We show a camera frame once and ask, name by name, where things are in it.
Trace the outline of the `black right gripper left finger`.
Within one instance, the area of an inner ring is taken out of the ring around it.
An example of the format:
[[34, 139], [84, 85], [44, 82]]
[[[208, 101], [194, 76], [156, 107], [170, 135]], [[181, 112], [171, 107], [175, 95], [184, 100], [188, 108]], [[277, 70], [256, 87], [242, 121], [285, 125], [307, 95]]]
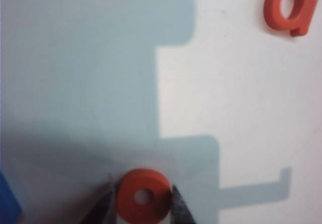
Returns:
[[93, 208], [82, 219], [82, 224], [113, 224], [116, 223], [117, 184], [109, 175], [107, 189]]

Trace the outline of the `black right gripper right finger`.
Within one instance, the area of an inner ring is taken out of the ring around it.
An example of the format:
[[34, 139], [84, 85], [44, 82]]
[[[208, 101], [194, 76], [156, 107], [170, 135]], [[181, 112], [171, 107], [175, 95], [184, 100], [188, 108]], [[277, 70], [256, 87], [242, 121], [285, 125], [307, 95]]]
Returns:
[[171, 202], [171, 224], [196, 224], [176, 185], [172, 187]]

